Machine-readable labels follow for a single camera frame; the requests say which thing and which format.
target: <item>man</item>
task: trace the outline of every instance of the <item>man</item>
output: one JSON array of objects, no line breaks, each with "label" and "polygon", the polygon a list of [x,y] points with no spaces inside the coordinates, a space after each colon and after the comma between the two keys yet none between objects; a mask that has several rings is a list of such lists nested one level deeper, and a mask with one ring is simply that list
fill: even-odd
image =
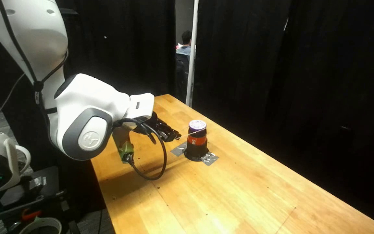
[{"label": "man", "polygon": [[191,51],[191,31],[187,30],[181,35],[183,39],[183,46],[177,50],[178,54],[183,54],[188,56],[190,61],[190,51]]}]

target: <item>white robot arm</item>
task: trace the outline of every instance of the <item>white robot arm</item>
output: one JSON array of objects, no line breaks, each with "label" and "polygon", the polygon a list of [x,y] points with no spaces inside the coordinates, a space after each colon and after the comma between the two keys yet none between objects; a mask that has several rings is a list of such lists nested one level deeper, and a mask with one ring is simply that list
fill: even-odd
[{"label": "white robot arm", "polygon": [[34,85],[49,139],[67,156],[93,158],[105,148],[114,122],[151,118],[152,94],[128,96],[85,74],[65,81],[68,39],[54,0],[0,0],[0,42]]}]

